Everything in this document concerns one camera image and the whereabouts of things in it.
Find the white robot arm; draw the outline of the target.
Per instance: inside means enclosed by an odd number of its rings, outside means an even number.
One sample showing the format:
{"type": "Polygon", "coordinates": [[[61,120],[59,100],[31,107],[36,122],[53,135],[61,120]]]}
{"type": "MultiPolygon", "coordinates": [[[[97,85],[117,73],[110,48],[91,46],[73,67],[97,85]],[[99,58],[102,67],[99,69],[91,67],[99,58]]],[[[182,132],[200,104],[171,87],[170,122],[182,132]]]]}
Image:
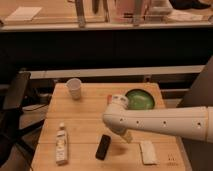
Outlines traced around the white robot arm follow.
{"type": "Polygon", "coordinates": [[[102,118],[108,129],[124,136],[127,130],[160,133],[213,143],[213,107],[128,110],[128,99],[111,97],[102,118]]]}

